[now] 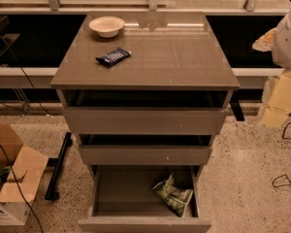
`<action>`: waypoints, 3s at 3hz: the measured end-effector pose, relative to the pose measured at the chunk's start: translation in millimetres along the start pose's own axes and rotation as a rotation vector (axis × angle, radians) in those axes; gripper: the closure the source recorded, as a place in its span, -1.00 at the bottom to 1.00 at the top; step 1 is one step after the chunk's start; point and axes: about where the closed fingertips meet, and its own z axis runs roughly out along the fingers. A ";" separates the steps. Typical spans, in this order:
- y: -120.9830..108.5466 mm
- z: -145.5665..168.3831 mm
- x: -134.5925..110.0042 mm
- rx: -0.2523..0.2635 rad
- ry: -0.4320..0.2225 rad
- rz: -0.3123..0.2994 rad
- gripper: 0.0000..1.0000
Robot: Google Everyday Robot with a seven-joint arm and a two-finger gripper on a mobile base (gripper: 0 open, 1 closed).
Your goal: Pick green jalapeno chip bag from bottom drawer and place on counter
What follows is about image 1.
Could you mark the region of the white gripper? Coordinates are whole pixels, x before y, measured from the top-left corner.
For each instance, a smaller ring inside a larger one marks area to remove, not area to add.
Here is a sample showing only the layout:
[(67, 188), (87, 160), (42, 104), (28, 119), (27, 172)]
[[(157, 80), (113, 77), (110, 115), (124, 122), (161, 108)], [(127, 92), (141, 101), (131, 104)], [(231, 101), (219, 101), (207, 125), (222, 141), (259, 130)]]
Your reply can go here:
[[(253, 44), (254, 50), (271, 51), (274, 45), (276, 29), (270, 29)], [(273, 134), (291, 114), (291, 71), (282, 73), (275, 82), (269, 106), (261, 107), (257, 115), (257, 131), (261, 134)]]

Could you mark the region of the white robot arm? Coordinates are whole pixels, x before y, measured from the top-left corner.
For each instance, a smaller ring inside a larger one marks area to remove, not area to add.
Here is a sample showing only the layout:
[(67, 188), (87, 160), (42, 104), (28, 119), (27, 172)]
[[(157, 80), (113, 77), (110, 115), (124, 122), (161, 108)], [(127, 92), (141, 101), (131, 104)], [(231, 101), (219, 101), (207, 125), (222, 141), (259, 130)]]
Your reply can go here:
[(259, 126), (264, 130), (278, 129), (291, 114), (291, 10), (258, 40), (254, 50), (272, 54), (273, 63), (283, 69), (274, 79), (270, 94), (263, 100)]

